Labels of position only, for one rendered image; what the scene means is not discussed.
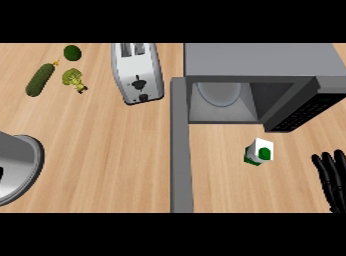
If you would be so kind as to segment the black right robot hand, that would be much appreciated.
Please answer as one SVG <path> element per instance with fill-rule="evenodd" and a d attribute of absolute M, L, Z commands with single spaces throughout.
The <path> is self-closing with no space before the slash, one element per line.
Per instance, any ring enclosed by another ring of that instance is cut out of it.
<path fill-rule="evenodd" d="M 322 191 L 332 213 L 346 213 L 346 154 L 336 149 L 333 154 L 311 155 Z"/>

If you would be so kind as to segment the white and green milk carton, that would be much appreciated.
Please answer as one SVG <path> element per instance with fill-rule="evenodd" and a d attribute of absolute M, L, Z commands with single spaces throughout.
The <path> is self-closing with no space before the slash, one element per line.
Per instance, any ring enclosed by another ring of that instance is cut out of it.
<path fill-rule="evenodd" d="M 273 160 L 273 143 L 261 138 L 255 138 L 245 147 L 243 162 L 258 166 Z"/>

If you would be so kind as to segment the grey microwave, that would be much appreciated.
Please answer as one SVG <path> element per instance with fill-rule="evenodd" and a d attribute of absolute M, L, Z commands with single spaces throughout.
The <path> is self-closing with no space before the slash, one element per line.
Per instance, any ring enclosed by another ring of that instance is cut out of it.
<path fill-rule="evenodd" d="M 183 55 L 192 124 L 260 124 L 288 133 L 346 98 L 331 44 L 187 43 Z"/>

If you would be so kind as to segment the grey microwave door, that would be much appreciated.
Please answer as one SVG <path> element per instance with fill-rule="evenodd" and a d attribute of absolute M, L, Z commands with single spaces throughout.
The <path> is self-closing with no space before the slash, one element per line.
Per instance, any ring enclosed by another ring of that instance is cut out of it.
<path fill-rule="evenodd" d="M 178 77 L 170 84 L 170 211 L 193 212 L 186 81 Z"/>

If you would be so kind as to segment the grey round appliance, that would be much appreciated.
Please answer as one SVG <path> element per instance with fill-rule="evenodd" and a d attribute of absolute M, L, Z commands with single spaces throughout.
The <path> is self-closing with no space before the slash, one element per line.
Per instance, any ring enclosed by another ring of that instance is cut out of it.
<path fill-rule="evenodd" d="M 44 164 L 41 142 L 28 135 L 0 131 L 0 206 L 12 203 L 31 188 Z"/>

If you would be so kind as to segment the green cucumber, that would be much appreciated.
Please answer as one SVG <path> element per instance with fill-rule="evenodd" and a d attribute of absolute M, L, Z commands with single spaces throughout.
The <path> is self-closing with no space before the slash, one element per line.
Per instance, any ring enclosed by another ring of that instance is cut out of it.
<path fill-rule="evenodd" d="M 29 97 L 37 97 L 43 91 L 44 85 L 50 79 L 50 76 L 54 72 L 54 67 L 57 66 L 59 61 L 46 63 L 40 66 L 35 71 L 32 78 L 25 87 L 25 93 Z"/>

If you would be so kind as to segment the green broccoli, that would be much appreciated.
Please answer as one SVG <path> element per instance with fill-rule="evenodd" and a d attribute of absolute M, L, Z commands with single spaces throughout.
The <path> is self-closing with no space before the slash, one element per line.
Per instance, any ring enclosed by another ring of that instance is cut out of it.
<path fill-rule="evenodd" d="M 82 93 L 82 91 L 87 89 L 85 85 L 81 82 L 81 72 L 75 68 L 71 68 L 63 72 L 62 84 L 72 85 L 78 93 Z"/>

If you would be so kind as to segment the dark green avocado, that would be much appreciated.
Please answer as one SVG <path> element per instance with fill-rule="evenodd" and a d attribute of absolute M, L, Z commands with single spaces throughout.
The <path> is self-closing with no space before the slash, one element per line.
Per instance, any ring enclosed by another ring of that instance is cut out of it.
<path fill-rule="evenodd" d="M 63 57 L 69 61 L 77 61 L 81 58 L 81 50 L 75 45 L 68 45 L 63 48 Z"/>

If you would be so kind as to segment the silver toaster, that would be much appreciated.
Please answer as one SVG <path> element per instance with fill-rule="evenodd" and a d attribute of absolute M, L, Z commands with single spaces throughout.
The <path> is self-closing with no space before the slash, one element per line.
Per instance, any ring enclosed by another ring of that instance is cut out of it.
<path fill-rule="evenodd" d="M 162 73 L 153 43 L 112 43 L 111 68 L 127 105 L 164 97 Z"/>

